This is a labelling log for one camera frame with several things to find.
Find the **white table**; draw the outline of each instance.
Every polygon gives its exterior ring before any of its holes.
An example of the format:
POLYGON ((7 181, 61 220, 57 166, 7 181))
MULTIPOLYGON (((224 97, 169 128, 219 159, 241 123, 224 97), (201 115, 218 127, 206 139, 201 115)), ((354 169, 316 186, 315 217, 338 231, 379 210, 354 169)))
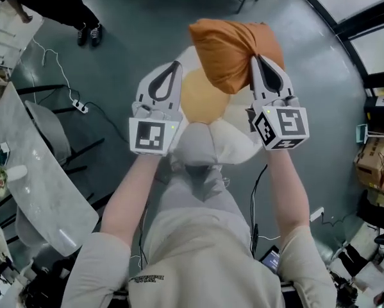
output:
POLYGON ((28 174, 8 183, 27 219, 64 256, 74 253, 99 219, 55 160, 9 83, 0 101, 0 143, 10 148, 7 168, 24 164, 28 174))

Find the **vase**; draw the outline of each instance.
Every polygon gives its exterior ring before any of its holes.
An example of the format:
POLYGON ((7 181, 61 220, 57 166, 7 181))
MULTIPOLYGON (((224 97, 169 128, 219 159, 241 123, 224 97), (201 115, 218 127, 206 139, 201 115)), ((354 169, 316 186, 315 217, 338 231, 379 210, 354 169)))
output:
POLYGON ((9 169, 6 170, 6 176, 7 176, 6 181, 12 182, 14 180, 21 179, 22 177, 25 177, 27 173, 28 173, 28 169, 26 169, 26 166, 24 165, 10 167, 9 169))

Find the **orange pillow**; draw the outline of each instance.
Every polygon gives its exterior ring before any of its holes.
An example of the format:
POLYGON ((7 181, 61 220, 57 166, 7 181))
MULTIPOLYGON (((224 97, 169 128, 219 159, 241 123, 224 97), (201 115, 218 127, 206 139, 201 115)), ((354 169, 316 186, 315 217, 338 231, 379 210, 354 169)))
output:
POLYGON ((189 31, 207 78, 225 93, 236 94, 249 84, 253 55, 264 55, 284 69, 280 45, 264 23, 200 19, 189 31))

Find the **cardboard box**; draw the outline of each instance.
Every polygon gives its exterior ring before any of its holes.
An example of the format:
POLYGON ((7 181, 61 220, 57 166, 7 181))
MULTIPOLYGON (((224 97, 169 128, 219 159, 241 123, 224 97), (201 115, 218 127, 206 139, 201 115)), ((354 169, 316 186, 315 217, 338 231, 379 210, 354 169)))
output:
POLYGON ((384 140, 370 138, 358 151, 354 163, 362 184, 381 189, 384 182, 384 140))

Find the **black shoe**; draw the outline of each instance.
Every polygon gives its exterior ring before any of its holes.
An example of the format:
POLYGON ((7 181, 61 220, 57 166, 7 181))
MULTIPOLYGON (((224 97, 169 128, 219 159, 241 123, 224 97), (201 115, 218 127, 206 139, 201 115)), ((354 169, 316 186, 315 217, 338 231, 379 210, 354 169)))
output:
POLYGON ((90 30, 90 39, 92 47, 97 47, 102 41, 102 24, 98 24, 96 28, 90 30))
POLYGON ((84 25, 83 29, 78 31, 78 46, 83 46, 87 43, 88 39, 88 28, 84 25))

